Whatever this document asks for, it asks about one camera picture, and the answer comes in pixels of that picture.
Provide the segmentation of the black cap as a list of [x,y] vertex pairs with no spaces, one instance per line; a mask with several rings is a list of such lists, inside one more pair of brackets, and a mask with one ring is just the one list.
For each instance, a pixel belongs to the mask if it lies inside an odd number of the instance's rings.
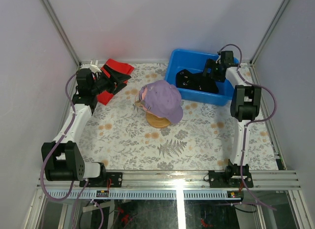
[[176,74],[176,87],[205,93],[218,94],[219,89],[214,79],[203,73],[191,73],[183,69]]

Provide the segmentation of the blue plastic bin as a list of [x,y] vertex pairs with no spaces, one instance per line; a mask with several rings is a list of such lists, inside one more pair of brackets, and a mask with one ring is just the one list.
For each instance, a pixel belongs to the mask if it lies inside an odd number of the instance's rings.
[[[176,49],[172,52],[170,62],[165,75],[165,80],[176,85],[176,74],[187,69],[191,73],[203,72],[207,59],[217,60],[218,55],[196,52],[192,50]],[[216,82],[219,89],[218,94],[199,92],[194,90],[178,88],[182,99],[201,103],[224,106],[232,100],[234,88],[229,81]]]

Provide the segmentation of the purple LA baseball cap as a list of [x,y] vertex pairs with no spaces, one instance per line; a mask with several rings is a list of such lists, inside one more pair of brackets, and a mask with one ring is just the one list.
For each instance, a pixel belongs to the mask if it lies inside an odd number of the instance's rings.
[[172,124],[179,123],[184,113],[181,107],[182,96],[176,86],[158,80],[147,84],[147,87],[144,111],[166,118]]

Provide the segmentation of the wooden hat stand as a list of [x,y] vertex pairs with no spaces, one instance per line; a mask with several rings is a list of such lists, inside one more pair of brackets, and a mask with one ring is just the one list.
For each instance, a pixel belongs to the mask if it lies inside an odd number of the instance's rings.
[[156,129],[163,129],[171,125],[168,119],[157,117],[149,112],[146,112],[146,120],[151,127]]

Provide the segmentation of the pink baseball cap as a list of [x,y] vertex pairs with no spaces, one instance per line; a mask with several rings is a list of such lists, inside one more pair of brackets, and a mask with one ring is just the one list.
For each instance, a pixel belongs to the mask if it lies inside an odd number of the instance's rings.
[[147,85],[143,86],[140,91],[139,91],[139,94],[138,94],[138,99],[141,103],[145,103],[145,97],[147,95],[147,92],[148,92],[148,87]]

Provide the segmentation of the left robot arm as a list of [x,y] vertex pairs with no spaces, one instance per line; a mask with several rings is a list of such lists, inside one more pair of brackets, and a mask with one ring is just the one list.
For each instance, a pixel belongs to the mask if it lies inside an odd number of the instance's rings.
[[73,96],[67,94],[70,111],[59,134],[52,142],[42,145],[43,168],[41,174],[48,181],[82,181],[91,179],[97,187],[107,183],[108,175],[102,163],[86,163],[78,147],[87,121],[97,105],[97,96],[108,92],[115,95],[131,78],[108,65],[99,69],[95,65],[81,68],[72,76],[77,86]]

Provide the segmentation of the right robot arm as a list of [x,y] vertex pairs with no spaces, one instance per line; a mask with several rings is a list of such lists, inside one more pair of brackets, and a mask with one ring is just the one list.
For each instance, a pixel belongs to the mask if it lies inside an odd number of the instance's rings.
[[261,88],[247,81],[239,71],[232,51],[219,50],[217,60],[208,59],[202,75],[217,82],[229,81],[234,88],[230,114],[235,120],[234,142],[230,165],[242,168],[248,164],[247,151],[249,124],[259,115]]

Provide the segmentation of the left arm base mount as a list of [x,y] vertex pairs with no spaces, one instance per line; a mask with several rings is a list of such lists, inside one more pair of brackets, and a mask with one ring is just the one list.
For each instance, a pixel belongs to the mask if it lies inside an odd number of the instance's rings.
[[96,178],[89,178],[88,187],[92,188],[121,188],[123,182],[122,172],[108,172],[104,164],[100,165],[100,175]]

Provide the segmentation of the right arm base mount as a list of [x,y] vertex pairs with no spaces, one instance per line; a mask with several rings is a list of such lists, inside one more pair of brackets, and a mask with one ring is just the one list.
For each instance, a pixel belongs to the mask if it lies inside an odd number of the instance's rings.
[[244,182],[248,188],[253,188],[252,174],[250,173],[249,165],[240,166],[233,164],[230,160],[228,160],[224,171],[209,170],[203,179],[210,184],[211,188],[245,187]]

